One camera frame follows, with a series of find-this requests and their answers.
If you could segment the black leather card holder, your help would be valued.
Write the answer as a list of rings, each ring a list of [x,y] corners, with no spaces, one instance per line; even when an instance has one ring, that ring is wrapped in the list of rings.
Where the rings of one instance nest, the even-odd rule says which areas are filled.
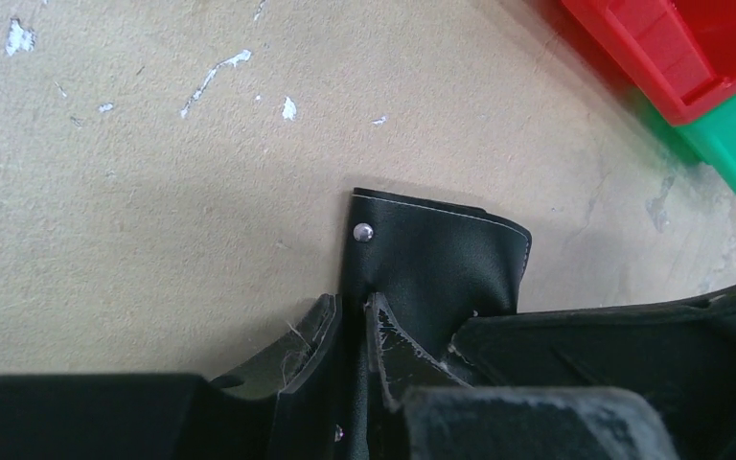
[[[343,299],[344,437],[338,459],[369,456],[368,363],[363,306],[382,294],[402,332],[466,384],[489,379],[449,352],[470,318],[517,311],[532,236],[482,208],[355,188],[338,292]]]

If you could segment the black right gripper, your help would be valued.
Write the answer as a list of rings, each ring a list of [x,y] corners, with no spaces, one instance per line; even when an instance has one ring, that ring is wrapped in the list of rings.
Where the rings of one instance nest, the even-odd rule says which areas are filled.
[[[683,459],[736,459],[736,285],[639,306],[468,320],[452,346],[496,385],[617,387]]]

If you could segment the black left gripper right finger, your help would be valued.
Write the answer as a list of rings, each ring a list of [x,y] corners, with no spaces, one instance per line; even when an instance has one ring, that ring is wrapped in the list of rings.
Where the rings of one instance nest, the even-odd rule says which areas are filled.
[[[616,388],[472,387],[365,306],[372,459],[675,459],[647,402]]]

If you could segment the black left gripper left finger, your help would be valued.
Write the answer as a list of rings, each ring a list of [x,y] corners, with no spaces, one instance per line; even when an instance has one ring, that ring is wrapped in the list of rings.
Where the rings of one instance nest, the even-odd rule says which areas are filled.
[[[214,379],[0,376],[0,459],[329,459],[342,306],[320,296],[289,332]]]

